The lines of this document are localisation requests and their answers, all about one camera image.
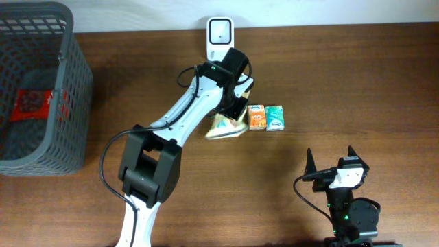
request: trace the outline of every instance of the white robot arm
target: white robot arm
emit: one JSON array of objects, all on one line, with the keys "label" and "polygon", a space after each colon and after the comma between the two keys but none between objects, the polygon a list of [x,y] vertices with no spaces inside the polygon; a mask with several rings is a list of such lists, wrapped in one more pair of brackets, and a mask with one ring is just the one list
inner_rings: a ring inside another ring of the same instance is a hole
[{"label": "white robot arm", "polygon": [[[163,117],[150,125],[158,130],[133,132],[128,136],[119,179],[123,181],[125,198],[137,209],[137,222],[133,239],[134,212],[132,206],[126,204],[117,247],[151,246],[158,208],[178,182],[181,151],[189,135],[212,110],[235,119],[244,111],[248,100],[241,96],[254,83],[251,75],[242,74],[247,64],[247,57],[231,48],[223,61],[207,62],[195,68],[197,76],[187,92]],[[150,150],[161,152],[157,161],[147,155]]]}]

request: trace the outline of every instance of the snack package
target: snack package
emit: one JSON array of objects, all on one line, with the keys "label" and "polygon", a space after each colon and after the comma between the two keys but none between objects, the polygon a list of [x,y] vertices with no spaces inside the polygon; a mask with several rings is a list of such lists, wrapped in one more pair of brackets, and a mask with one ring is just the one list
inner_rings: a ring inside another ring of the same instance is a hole
[{"label": "snack package", "polygon": [[236,121],[221,114],[216,114],[212,128],[206,134],[206,139],[214,140],[227,137],[238,137],[247,129],[247,125],[242,121]]},{"label": "snack package", "polygon": [[267,131],[284,129],[282,106],[267,106],[265,107],[265,113],[267,115]]},{"label": "snack package", "polygon": [[10,121],[47,119],[49,116],[51,90],[19,90]]},{"label": "snack package", "polygon": [[263,105],[248,106],[248,125],[250,130],[263,130],[267,128],[267,118]]}]

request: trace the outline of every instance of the small box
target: small box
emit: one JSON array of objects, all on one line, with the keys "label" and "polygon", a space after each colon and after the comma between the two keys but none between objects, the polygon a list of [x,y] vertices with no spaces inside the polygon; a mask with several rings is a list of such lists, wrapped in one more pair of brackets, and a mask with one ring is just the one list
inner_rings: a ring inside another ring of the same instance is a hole
[{"label": "small box", "polygon": [[284,129],[282,106],[267,106],[265,107],[265,114],[267,115],[267,131]]},{"label": "small box", "polygon": [[248,125],[251,130],[267,128],[267,118],[263,105],[248,106]]}]

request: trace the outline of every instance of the wood grain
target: wood grain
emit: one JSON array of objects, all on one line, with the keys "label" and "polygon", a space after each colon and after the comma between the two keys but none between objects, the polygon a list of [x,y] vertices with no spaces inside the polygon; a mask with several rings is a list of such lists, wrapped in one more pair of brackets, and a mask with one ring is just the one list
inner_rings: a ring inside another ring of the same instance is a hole
[{"label": "wood grain", "polygon": [[[311,148],[318,169],[352,145],[371,170],[355,196],[381,203],[377,240],[439,245],[439,23],[240,29],[253,65],[251,102],[278,104],[283,132],[185,145],[180,181],[158,212],[152,242],[169,246],[295,244],[332,236],[292,181]],[[204,61],[203,30],[78,34],[95,77],[86,162],[72,176],[0,176],[0,246],[107,246],[125,205],[98,176],[104,144],[161,117],[184,93],[178,73]],[[106,175],[117,188],[124,142]],[[299,190],[324,207],[310,183]]]}]

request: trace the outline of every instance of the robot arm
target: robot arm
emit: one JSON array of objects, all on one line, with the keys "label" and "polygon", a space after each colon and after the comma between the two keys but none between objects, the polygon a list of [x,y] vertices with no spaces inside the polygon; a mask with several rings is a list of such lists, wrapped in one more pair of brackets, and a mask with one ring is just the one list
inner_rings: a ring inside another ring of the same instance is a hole
[{"label": "robot arm", "polygon": [[[199,65],[195,68],[197,76],[187,92],[165,115],[150,125],[159,130],[128,135],[119,179],[123,181],[125,198],[137,208],[138,220],[131,244],[134,214],[127,204],[117,247],[151,245],[158,208],[177,185],[182,147],[189,135],[212,110],[234,119],[245,110],[248,100],[241,96],[251,89],[254,82],[250,76],[242,74],[247,64],[248,59],[243,53],[230,48],[223,61]],[[133,129],[142,130],[143,127],[135,126]],[[161,153],[158,160],[147,155],[151,150]]]},{"label": "robot arm", "polygon": [[364,183],[369,166],[348,147],[348,156],[338,161],[337,167],[316,171],[311,150],[308,149],[303,181],[313,181],[313,192],[325,192],[331,213],[334,238],[326,238],[326,247],[402,247],[398,244],[374,244],[378,235],[380,205],[367,198],[354,198],[352,190]]}]

